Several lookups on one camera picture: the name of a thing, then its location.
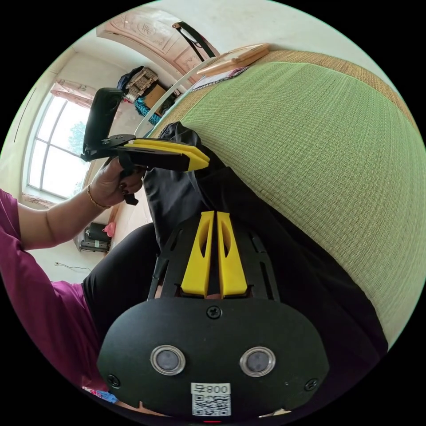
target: tree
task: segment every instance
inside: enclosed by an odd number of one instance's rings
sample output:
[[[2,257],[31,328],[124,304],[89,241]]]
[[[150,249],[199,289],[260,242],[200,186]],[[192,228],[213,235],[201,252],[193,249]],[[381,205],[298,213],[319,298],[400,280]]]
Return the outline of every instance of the tree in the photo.
[[[68,149],[74,154],[83,152],[83,140],[86,125],[79,121],[71,128],[71,136],[68,138]]]

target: electrical wire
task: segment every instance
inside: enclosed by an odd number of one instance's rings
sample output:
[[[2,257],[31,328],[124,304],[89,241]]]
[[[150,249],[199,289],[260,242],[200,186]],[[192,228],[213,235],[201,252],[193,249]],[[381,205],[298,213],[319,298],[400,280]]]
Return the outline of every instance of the electrical wire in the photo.
[[[82,268],[80,266],[68,266],[68,265],[65,265],[65,264],[59,263],[59,262],[55,262],[55,266],[64,266],[68,269],[88,269],[90,272],[92,272],[92,270],[90,268]]]

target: window frame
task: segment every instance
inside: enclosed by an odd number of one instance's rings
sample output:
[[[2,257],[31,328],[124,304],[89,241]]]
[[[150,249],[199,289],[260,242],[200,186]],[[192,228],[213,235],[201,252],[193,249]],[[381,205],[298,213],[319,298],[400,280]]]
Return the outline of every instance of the window frame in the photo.
[[[41,111],[39,111],[38,119],[36,119],[35,122],[33,123],[33,129],[32,129],[32,132],[31,132],[30,138],[29,138],[29,142],[31,144],[31,149],[29,151],[28,161],[26,162],[26,167],[25,167],[25,171],[24,172],[25,172],[25,188],[26,189],[29,189],[30,192],[34,192],[34,195],[37,195],[37,196],[43,197],[43,195],[46,194],[47,196],[49,196],[48,197],[49,199],[47,201],[51,201],[51,202],[57,203],[57,202],[62,202],[64,200],[67,200],[68,198],[64,197],[63,195],[56,194],[54,192],[48,191],[46,189],[43,189],[43,178],[44,178],[44,172],[45,172],[45,167],[46,167],[47,156],[49,154],[49,148],[52,146],[52,147],[54,147],[56,149],[59,149],[59,150],[65,152],[65,153],[69,154],[69,155],[72,155],[73,157],[80,158],[80,156],[78,154],[70,152],[70,151],[68,151],[68,150],[66,150],[66,149],[64,149],[64,148],[62,148],[60,146],[56,146],[56,145],[54,145],[54,144],[51,143],[52,136],[53,136],[53,134],[55,132],[55,129],[56,129],[56,126],[57,126],[57,124],[58,124],[58,122],[59,122],[59,120],[60,120],[60,118],[62,116],[62,113],[63,113],[65,107],[67,106],[67,104],[70,102],[67,99],[65,99],[65,102],[62,105],[61,110],[60,110],[60,112],[58,113],[58,115],[57,115],[57,117],[55,119],[55,123],[54,123],[53,128],[51,130],[51,133],[49,135],[49,140],[45,141],[42,138],[39,138],[37,136],[37,134],[38,134],[41,126],[43,125],[43,122],[44,122],[46,114],[47,114],[47,112],[49,110],[49,107],[51,106],[51,104],[52,104],[53,100],[55,99],[55,97],[56,96],[54,96],[52,94],[49,94],[47,96],[47,99],[45,99],[45,101],[41,105],[41,107],[43,108],[42,113],[40,114]],[[43,164],[42,164],[42,169],[41,169],[41,174],[40,174],[39,188],[37,188],[34,185],[31,185],[30,182],[29,182],[30,175],[31,175],[31,167],[32,167],[32,160],[33,160],[33,155],[34,155],[34,149],[36,147],[37,141],[40,141],[41,143],[44,143],[46,145],[46,152],[44,154]],[[83,179],[82,186],[84,186],[84,182],[85,182],[85,180],[87,178],[87,174],[89,172],[90,172],[90,163],[89,163],[87,171],[86,171],[86,176]]]

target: woman's hand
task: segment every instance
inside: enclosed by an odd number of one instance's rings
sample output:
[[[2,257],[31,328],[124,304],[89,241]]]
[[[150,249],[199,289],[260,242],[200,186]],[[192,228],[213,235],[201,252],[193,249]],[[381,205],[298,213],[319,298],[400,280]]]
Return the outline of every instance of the woman's hand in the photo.
[[[111,207],[124,200],[126,194],[134,194],[142,188],[142,178],[146,169],[137,167],[131,176],[120,178],[123,168],[114,158],[106,162],[90,184],[92,198],[101,206]]]

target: pink curtain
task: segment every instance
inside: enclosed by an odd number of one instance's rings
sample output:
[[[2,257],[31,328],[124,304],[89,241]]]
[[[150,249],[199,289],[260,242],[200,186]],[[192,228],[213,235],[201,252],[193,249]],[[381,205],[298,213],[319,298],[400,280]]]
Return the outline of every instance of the pink curtain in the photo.
[[[50,90],[50,93],[81,107],[90,108],[96,94],[96,89],[73,81],[58,80]],[[120,107],[118,107],[115,118],[118,118],[121,113]]]

